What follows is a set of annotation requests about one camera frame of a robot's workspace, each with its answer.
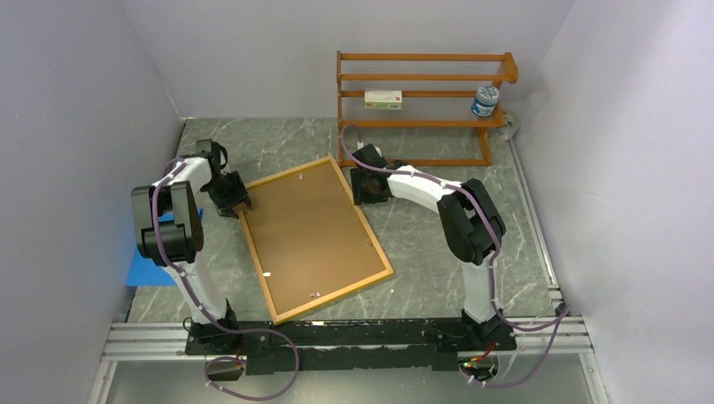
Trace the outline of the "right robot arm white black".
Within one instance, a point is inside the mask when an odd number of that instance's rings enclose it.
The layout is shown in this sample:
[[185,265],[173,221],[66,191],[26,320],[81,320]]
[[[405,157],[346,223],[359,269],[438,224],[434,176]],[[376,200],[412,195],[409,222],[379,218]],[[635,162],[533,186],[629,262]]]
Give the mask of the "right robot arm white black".
[[508,326],[495,291],[495,260],[506,226],[484,185],[476,179],[459,183],[438,178],[401,161],[389,163],[372,144],[350,158],[358,166],[351,173],[357,205],[405,199],[439,215],[464,278],[464,341],[474,349],[486,348]]

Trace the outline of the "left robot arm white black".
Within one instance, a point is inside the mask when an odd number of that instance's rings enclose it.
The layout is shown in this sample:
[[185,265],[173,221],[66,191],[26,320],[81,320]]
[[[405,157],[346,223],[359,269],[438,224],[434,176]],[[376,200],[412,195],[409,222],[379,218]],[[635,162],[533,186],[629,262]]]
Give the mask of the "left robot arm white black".
[[237,218],[239,210],[251,208],[246,185],[228,170],[227,158],[218,142],[199,140],[194,153],[174,158],[159,180],[131,190],[138,252],[179,287],[191,311],[189,337],[221,354],[239,346],[241,331],[202,257],[205,234],[195,196],[208,194],[223,217]]

